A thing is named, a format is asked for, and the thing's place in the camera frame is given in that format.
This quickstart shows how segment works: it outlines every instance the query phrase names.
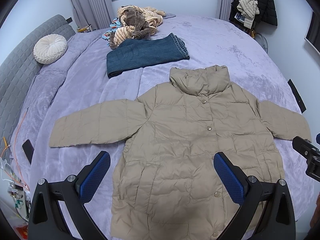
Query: blue gripper pad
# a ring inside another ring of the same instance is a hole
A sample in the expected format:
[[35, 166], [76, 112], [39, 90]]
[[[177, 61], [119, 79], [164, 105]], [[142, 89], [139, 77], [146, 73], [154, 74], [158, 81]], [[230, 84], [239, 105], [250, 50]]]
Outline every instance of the blue gripper pad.
[[242, 205], [245, 199], [244, 188], [219, 153], [214, 155], [213, 166], [232, 201]]
[[104, 152], [100, 160], [80, 185], [79, 198], [82, 204], [90, 202], [102, 179], [110, 168], [110, 163], [111, 159], [109, 153]]

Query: white round cushion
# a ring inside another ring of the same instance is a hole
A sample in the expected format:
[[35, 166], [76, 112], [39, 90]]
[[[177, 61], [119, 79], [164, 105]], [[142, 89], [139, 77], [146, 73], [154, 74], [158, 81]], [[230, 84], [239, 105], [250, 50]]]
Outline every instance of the white round cushion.
[[41, 64], [50, 64], [61, 58], [67, 48], [68, 43], [65, 37], [59, 34], [49, 34], [35, 44], [33, 56]]

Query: black coat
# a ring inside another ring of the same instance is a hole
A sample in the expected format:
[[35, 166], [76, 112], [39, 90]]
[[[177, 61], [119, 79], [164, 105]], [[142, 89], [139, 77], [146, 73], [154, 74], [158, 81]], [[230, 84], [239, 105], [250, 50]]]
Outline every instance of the black coat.
[[[254, 18], [255, 22], [266, 22], [275, 26], [278, 26], [277, 13], [274, 0], [257, 0], [260, 14], [257, 14]], [[233, 0], [231, 3], [232, 11], [230, 20], [234, 20], [233, 17], [238, 12], [237, 6], [239, 0]]]

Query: gray quilted headboard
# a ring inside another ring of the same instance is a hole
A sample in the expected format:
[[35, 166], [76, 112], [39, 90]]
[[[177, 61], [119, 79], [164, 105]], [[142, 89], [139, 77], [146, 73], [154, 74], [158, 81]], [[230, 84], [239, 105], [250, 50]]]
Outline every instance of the gray quilted headboard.
[[[40, 38], [53, 33], [68, 40], [75, 31], [63, 16], [56, 15], [25, 37], [0, 66], [0, 152], [4, 149], [3, 136], [10, 143], [31, 82], [42, 67], [33, 57], [33, 47]], [[3, 158], [8, 160], [9, 151]]]

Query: silver bolt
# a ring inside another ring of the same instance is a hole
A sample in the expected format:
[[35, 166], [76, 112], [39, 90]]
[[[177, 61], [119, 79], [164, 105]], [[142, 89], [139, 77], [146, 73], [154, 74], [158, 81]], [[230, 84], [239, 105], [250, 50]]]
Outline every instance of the silver bolt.
[[280, 180], [279, 180], [279, 184], [280, 184], [281, 186], [284, 186], [284, 185], [287, 184], [287, 183], [285, 182], [284, 179], [280, 179]]
[[249, 176], [249, 181], [254, 183], [257, 181], [257, 178], [255, 176]]
[[75, 175], [70, 175], [70, 176], [67, 178], [67, 180], [68, 180], [69, 182], [73, 182], [75, 179], [76, 179], [76, 176], [75, 176]]
[[39, 179], [39, 181], [38, 181], [38, 184], [39, 185], [42, 185], [42, 184], [44, 184], [45, 183], [45, 179]]

